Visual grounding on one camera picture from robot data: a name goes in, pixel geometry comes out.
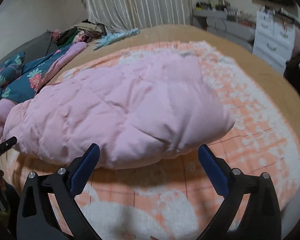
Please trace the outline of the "pink quilted jacket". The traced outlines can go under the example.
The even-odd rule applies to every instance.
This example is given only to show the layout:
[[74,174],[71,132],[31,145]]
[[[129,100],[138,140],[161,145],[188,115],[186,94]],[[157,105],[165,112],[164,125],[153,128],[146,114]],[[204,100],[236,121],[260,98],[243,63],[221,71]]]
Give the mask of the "pink quilted jacket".
[[187,154],[234,123],[195,56],[155,53],[44,87],[11,109],[3,137],[52,164],[69,164],[97,144],[97,166],[119,170]]

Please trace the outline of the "pile of mixed clothes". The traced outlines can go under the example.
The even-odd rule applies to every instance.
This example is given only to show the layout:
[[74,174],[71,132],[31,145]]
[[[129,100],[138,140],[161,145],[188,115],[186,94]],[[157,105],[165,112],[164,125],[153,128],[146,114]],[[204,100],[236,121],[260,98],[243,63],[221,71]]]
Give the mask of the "pile of mixed clothes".
[[107,34],[104,24],[92,23],[88,20],[73,25],[71,28],[61,32],[56,29],[52,32],[52,40],[62,48],[77,42],[89,43],[98,40]]

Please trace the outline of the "blue floral pillow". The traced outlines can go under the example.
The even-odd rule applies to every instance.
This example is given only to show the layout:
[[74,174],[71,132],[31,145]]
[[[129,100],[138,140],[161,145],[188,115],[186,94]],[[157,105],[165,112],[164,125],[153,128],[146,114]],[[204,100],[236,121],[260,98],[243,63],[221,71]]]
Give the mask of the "blue floral pillow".
[[24,58],[25,53],[21,51],[0,65],[0,88],[21,76]]

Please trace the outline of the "blue floral pink quilt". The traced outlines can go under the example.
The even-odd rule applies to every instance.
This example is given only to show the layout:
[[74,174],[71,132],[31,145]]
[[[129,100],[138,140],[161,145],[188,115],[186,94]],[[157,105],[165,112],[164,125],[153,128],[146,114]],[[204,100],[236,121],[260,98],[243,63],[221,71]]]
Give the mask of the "blue floral pink quilt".
[[43,86],[87,46],[85,42],[69,44],[49,55],[23,63],[21,76],[0,88],[0,142],[11,109],[34,98]]

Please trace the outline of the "orange white checked blanket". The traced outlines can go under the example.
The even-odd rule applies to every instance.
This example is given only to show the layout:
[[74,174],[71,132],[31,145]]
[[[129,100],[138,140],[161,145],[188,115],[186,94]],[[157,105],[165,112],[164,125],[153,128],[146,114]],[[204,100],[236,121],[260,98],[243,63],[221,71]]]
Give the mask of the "orange white checked blanket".
[[100,161],[77,197],[104,239],[195,239],[219,208],[198,147],[268,172],[279,205],[300,186],[300,142],[260,85],[201,42],[122,49],[64,72],[10,111],[12,183],[54,171],[93,143]]

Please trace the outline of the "grey pillow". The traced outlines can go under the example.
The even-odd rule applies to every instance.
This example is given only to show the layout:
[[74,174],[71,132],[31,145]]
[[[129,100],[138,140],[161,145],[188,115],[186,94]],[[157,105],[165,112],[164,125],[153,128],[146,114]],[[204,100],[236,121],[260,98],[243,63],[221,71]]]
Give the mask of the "grey pillow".
[[0,65],[20,52],[25,53],[23,63],[27,64],[33,60],[49,55],[50,53],[55,52],[57,49],[58,46],[53,41],[52,32],[47,30],[42,35],[33,38],[32,40],[22,44],[15,50],[8,53],[0,60]]

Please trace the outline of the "tan bed sheet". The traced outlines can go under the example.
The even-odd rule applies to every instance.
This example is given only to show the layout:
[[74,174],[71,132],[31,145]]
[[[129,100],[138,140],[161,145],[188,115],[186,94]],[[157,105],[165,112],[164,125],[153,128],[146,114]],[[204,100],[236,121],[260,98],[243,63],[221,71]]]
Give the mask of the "tan bed sheet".
[[[251,77],[252,82],[264,90],[267,98],[278,109],[284,123],[295,133],[300,147],[300,97],[290,83],[270,65],[244,48],[204,30],[189,25],[159,25],[146,28],[138,35],[94,50],[90,44],[52,79],[56,83],[66,72],[75,67],[120,50],[151,50],[152,44],[167,48],[170,42],[205,41],[220,53],[236,61]],[[237,122],[245,124],[240,130],[233,128],[224,138],[210,145],[211,150],[225,159],[232,167],[246,174],[259,175],[268,172],[275,184],[281,206],[282,238],[299,239],[300,232],[300,157],[290,154],[275,157],[266,146],[283,151],[287,140],[275,134],[279,124],[267,119],[266,111],[260,111],[260,120],[252,119],[258,110],[255,102],[241,103],[229,100]],[[99,168],[91,179],[88,192],[79,196],[81,207],[91,209],[98,203],[126,210],[141,210],[155,219],[170,235],[178,226],[185,225],[185,215],[194,217],[200,229],[212,219],[221,205],[222,197],[215,193],[203,168],[198,153],[192,151],[175,159],[162,160],[157,164],[136,170],[110,171]]]

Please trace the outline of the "light blue garment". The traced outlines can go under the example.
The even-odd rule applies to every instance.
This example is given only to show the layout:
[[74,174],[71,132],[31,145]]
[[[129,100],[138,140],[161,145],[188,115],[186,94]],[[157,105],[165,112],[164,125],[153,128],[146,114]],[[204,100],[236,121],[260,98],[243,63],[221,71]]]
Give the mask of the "light blue garment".
[[138,35],[139,33],[140,33],[139,28],[134,28],[127,31],[118,32],[118,33],[108,33],[106,36],[103,36],[100,39],[96,40],[95,42],[96,45],[94,50],[98,50],[102,47],[121,41],[125,38]]

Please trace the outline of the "white drawer cabinet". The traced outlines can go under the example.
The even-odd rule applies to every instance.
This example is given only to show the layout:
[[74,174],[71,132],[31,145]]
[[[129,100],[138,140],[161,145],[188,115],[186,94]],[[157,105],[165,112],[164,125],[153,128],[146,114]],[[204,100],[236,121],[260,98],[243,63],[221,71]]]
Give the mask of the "white drawer cabinet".
[[283,75],[286,62],[299,52],[300,37],[294,26],[277,22],[265,12],[257,12],[254,55]]

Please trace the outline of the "striped beige curtain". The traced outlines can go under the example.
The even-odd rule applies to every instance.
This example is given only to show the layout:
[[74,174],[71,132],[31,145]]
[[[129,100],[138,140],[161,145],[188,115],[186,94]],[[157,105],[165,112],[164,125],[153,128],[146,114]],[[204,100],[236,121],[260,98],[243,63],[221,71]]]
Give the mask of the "striped beige curtain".
[[191,24],[191,0],[85,0],[88,19],[111,30]]

